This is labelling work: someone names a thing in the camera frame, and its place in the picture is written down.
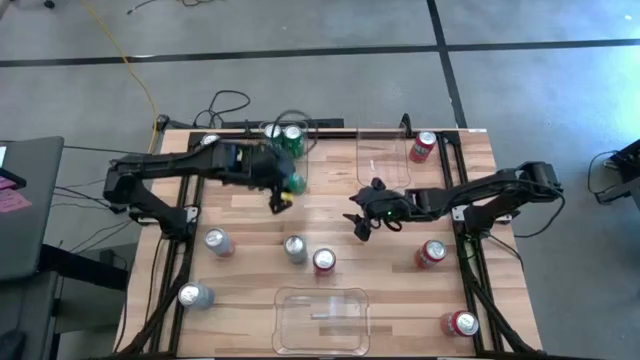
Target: red soda can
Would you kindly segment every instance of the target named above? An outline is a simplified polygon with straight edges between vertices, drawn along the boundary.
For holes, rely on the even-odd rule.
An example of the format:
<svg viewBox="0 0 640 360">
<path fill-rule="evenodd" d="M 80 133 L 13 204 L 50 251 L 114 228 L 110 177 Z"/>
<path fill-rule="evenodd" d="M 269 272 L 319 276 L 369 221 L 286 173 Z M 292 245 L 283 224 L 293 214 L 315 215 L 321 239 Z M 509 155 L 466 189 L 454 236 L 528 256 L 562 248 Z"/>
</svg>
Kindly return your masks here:
<svg viewBox="0 0 640 360">
<path fill-rule="evenodd" d="M 316 276 L 329 276 L 336 267 L 336 254 L 329 249 L 320 249 L 313 254 L 313 269 Z"/>
<path fill-rule="evenodd" d="M 448 336 L 473 336 L 478 332 L 478 319 L 468 311 L 456 311 L 440 317 L 440 329 Z"/>
<path fill-rule="evenodd" d="M 436 134 L 430 131 L 419 133 L 409 152 L 409 159 L 417 163 L 425 162 L 434 146 L 436 146 Z"/>
<path fill-rule="evenodd" d="M 428 269 L 439 263 L 447 255 L 447 247 L 438 240 L 429 240 L 415 253 L 416 266 Z"/>
</svg>

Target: can lid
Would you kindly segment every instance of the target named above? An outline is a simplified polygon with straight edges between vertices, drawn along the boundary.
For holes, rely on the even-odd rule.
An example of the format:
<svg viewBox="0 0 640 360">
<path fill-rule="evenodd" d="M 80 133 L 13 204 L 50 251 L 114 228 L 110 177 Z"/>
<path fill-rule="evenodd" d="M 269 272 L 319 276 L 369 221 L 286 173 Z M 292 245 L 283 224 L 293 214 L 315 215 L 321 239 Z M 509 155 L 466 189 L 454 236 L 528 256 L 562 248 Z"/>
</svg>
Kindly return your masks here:
<svg viewBox="0 0 640 360">
<path fill-rule="evenodd" d="M 471 336 L 478 331 L 478 320 L 469 312 L 461 312 L 456 318 L 456 327 L 465 336 Z"/>
<path fill-rule="evenodd" d="M 220 139 L 220 136 L 218 136 L 217 134 L 208 134 L 205 135 L 202 140 L 200 140 L 200 144 L 201 145 L 209 145 L 211 143 L 213 143 L 214 141 Z"/>
<path fill-rule="evenodd" d="M 218 246 L 225 238 L 225 233 L 221 229 L 211 229 L 204 236 L 204 242 L 209 246 Z"/>
<path fill-rule="evenodd" d="M 420 134 L 418 134 L 418 138 L 420 139 L 420 142 L 422 142 L 425 145 L 431 145 L 436 143 L 436 135 L 430 131 L 421 132 Z"/>
<path fill-rule="evenodd" d="M 427 255 L 433 260 L 442 260 L 447 255 L 447 247 L 438 240 L 427 241 Z"/>
<path fill-rule="evenodd" d="M 182 286 L 180 289 L 180 294 L 178 296 L 178 300 L 182 305 L 193 305 L 196 302 L 196 299 L 200 295 L 200 289 L 194 283 L 188 283 Z"/>
<path fill-rule="evenodd" d="M 271 137 L 271 132 L 273 132 L 273 137 L 278 137 L 280 136 L 280 133 L 282 132 L 282 129 L 280 128 L 280 125 L 275 125 L 275 130 L 273 129 L 274 124 L 269 124 L 267 126 L 264 127 L 264 135 L 268 138 Z"/>
<path fill-rule="evenodd" d="M 289 125 L 284 129 L 284 136 L 287 139 L 297 139 L 302 134 L 302 130 L 297 125 Z"/>
<path fill-rule="evenodd" d="M 298 254 L 304 249 L 304 240 L 298 235 L 290 236 L 285 240 L 284 248 L 289 254 Z"/>
<path fill-rule="evenodd" d="M 336 255 L 329 249 L 320 249 L 313 255 L 313 263 L 320 269 L 330 269 L 336 263 Z"/>
</svg>

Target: clear plastic container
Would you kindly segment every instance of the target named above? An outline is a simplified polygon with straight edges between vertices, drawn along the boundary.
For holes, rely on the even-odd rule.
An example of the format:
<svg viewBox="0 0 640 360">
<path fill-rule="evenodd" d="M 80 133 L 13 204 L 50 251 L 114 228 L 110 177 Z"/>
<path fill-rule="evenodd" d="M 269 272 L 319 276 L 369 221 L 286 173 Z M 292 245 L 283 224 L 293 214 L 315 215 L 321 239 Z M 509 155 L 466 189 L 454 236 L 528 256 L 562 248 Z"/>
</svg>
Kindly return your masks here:
<svg viewBox="0 0 640 360">
<path fill-rule="evenodd" d="M 407 160 L 406 128 L 386 124 L 358 124 L 356 137 L 358 182 L 371 185 L 380 178 L 387 189 L 398 190 L 411 183 Z"/>
<path fill-rule="evenodd" d="M 280 355 L 369 351 L 369 300 L 362 289 L 281 288 L 275 296 L 273 350 Z"/>
</svg>

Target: wooden plank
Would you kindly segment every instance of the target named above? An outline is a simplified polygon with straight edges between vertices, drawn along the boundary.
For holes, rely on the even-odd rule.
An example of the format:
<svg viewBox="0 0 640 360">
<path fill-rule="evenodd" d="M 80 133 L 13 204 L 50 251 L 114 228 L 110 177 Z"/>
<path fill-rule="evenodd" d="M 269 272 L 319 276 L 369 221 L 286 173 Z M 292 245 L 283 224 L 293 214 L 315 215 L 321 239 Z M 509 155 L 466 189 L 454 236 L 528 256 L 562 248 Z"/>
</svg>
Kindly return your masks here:
<svg viewBox="0 0 640 360">
<path fill-rule="evenodd" d="M 469 178 L 492 174 L 495 162 L 486 132 L 460 133 Z M 184 151 L 188 135 L 185 130 L 167 131 L 162 152 Z M 411 144 L 412 141 L 404 142 L 406 151 Z M 397 170 L 385 167 L 388 159 L 376 153 L 374 143 L 371 145 L 367 159 L 380 165 L 375 172 L 367 172 L 370 164 L 363 163 L 362 157 L 358 161 L 355 140 L 320 140 L 309 157 L 308 194 L 296 198 L 292 209 L 277 216 L 266 205 L 268 194 L 205 182 L 191 279 L 216 291 L 216 306 L 208 311 L 185 312 L 179 356 L 276 356 L 271 344 L 275 328 L 273 302 L 278 289 L 286 286 L 363 289 L 371 316 L 369 356 L 474 354 L 470 339 L 444 337 L 438 327 L 441 314 L 465 307 L 449 217 L 432 223 L 406 224 L 401 233 L 380 229 L 368 243 L 359 241 L 353 235 L 353 225 L 342 217 L 342 213 L 358 212 L 358 206 L 347 197 L 355 194 L 362 187 L 360 182 L 367 182 L 367 176 L 373 173 L 386 175 L 392 183 L 408 180 L 408 187 L 443 187 L 438 150 L 424 164 L 408 162 L 409 178 L 405 178 Z M 152 190 L 171 204 L 175 203 L 178 186 L 179 179 L 163 179 L 155 181 Z M 224 228 L 237 242 L 232 258 L 216 257 L 199 241 L 214 226 Z M 141 234 L 129 285 L 124 344 L 131 341 L 144 322 L 158 234 L 154 228 Z M 336 273 L 317 279 L 310 264 L 298 267 L 288 263 L 282 242 L 292 234 L 304 235 L 311 253 L 330 247 L 338 258 Z M 513 243 L 508 226 L 496 226 L 494 234 Z M 449 255 L 437 267 L 418 271 L 412 256 L 428 239 L 443 241 Z M 485 242 L 483 246 L 496 303 L 525 341 L 539 345 L 517 260 L 494 244 Z M 166 244 L 156 265 L 152 307 L 160 287 L 165 250 Z M 165 319 L 161 348 L 166 348 L 172 318 L 171 310 Z"/>
</svg>

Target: black metal frame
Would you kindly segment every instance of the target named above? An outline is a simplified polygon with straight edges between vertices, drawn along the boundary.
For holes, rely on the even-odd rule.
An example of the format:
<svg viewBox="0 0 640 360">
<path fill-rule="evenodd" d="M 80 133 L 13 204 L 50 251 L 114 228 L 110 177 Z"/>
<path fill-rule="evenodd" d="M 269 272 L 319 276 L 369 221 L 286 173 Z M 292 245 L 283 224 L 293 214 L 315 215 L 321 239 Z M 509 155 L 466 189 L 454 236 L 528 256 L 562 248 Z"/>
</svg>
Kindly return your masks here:
<svg viewBox="0 0 640 360">
<path fill-rule="evenodd" d="M 402 123 L 404 124 L 404 126 L 407 128 L 407 133 L 406 133 L 406 138 L 413 138 L 414 137 L 414 132 L 411 130 L 411 123 L 410 120 L 408 118 L 408 116 L 404 116 Z M 192 149 L 196 144 L 198 144 L 200 142 L 200 140 L 202 139 L 202 137 L 207 134 L 207 132 L 204 131 L 194 131 L 190 134 L 189 136 L 189 140 L 188 140 L 188 148 Z M 221 138 L 225 138 L 225 139 L 238 139 L 238 138 L 242 138 L 242 139 L 252 139 L 252 138 L 259 138 L 260 137 L 260 133 L 257 131 L 251 131 L 251 129 L 245 129 L 245 132 L 243 133 L 218 133 L 218 135 Z M 356 138 L 357 136 L 357 131 L 356 130 L 351 130 L 351 131 L 336 131 L 336 130 L 328 130 L 328 131 L 320 131 L 317 132 L 316 135 L 318 135 L 318 138 L 320 139 L 353 139 Z M 458 168 L 458 175 L 460 176 L 460 181 L 461 183 L 467 182 L 467 172 L 466 172 L 466 167 L 464 164 L 464 157 L 462 154 L 462 146 L 460 143 L 460 137 L 458 135 L 457 131 L 448 131 L 448 132 L 438 132 L 436 133 L 436 136 L 438 138 L 438 148 L 440 150 L 440 161 L 441 161 L 441 165 L 442 165 L 442 172 L 443 172 L 443 177 L 444 177 L 444 181 L 445 181 L 445 185 L 447 188 L 452 187 L 453 186 L 453 177 L 451 174 L 451 168 L 449 165 L 449 157 L 448 157 L 448 151 L 447 151 L 447 147 L 446 144 L 450 144 L 453 146 L 454 149 L 454 154 L 455 154 L 455 159 L 456 159 L 456 163 L 457 163 L 457 168 Z M 185 206 L 186 205 L 186 196 L 187 196 L 187 190 L 188 190 L 188 183 L 189 183 L 189 179 L 188 177 L 184 177 L 181 180 L 181 184 L 180 184 L 180 190 L 179 190 L 179 194 L 178 194 L 178 203 L 177 206 Z M 204 190 L 204 178 L 202 177 L 198 177 L 197 182 L 196 182 L 196 187 L 195 187 L 195 192 L 194 192 L 194 199 L 193 199 L 193 206 L 200 206 L 201 205 L 201 201 L 202 201 L 202 195 L 203 195 L 203 190 Z M 460 227 L 458 224 L 453 223 L 453 231 L 456 235 L 456 242 L 459 241 L 465 241 L 465 237 L 464 237 L 464 230 L 462 227 Z M 191 237 L 190 239 L 188 239 L 187 244 L 186 244 L 186 249 L 184 252 L 184 259 L 183 261 L 188 261 L 189 263 L 191 263 L 192 258 L 193 258 L 193 243 L 195 241 L 195 235 L 193 237 Z M 176 257 L 177 257 L 177 250 L 178 250 L 178 245 L 176 242 L 172 242 L 169 246 L 169 250 L 167 252 L 167 257 L 165 260 L 165 267 L 164 267 L 164 271 L 163 271 L 163 275 L 162 275 L 162 286 L 160 289 L 160 293 L 158 294 L 159 299 L 162 298 L 163 296 L 165 296 L 167 288 L 171 282 L 171 279 L 173 278 L 174 272 L 173 272 L 173 268 L 174 268 L 174 264 L 176 261 Z M 476 258 L 476 262 L 478 265 L 478 271 L 480 274 L 480 282 L 481 282 L 481 286 L 482 288 L 487 292 L 487 294 L 489 294 L 490 298 L 492 299 L 492 293 L 491 293 L 491 285 L 489 282 L 489 276 L 488 276 L 488 272 L 487 272 L 487 266 L 486 266 L 486 260 L 484 257 L 484 252 L 482 252 L 482 248 L 480 247 L 479 249 L 480 251 L 476 254 L 475 258 Z M 467 307 L 469 308 L 469 311 L 471 311 L 472 313 L 477 315 L 477 305 L 476 305 L 476 300 L 474 298 L 474 295 L 471 291 L 471 289 L 465 284 L 464 285 L 464 293 L 465 293 L 465 299 L 467 302 Z M 168 352 L 170 354 L 177 354 L 177 349 L 178 349 L 178 342 L 180 339 L 180 332 L 181 332 L 181 328 L 182 328 L 182 316 L 184 314 L 184 307 L 179 303 L 176 302 L 176 308 L 175 308 L 175 312 L 174 312 L 174 317 L 173 317 L 173 322 L 172 322 L 172 326 L 170 329 L 170 339 L 169 339 L 169 349 Z M 500 337 L 500 334 L 497 332 L 495 324 L 493 323 L 493 321 L 491 319 L 489 319 L 489 328 L 491 331 L 491 339 L 493 342 L 493 349 L 494 350 L 498 350 L 497 352 L 503 352 L 504 351 L 504 347 L 502 345 L 502 339 Z M 162 332 L 162 328 L 159 327 L 158 329 L 156 329 L 152 335 L 151 338 L 151 344 L 150 344 L 150 352 L 151 353 L 158 353 L 158 354 L 166 354 L 166 352 L 163 353 L 159 353 L 158 352 L 158 348 L 159 348 L 159 342 L 160 342 L 160 335 Z M 485 354 L 486 353 L 486 349 L 484 347 L 484 343 L 483 343 L 483 339 L 481 336 L 481 332 L 478 331 L 478 333 L 473 337 L 473 344 L 474 344 L 474 350 L 476 352 L 477 356 L 480 356 L 481 354 Z M 420 357 L 420 359 L 426 359 L 426 358 L 432 358 L 432 357 Z"/>
</svg>

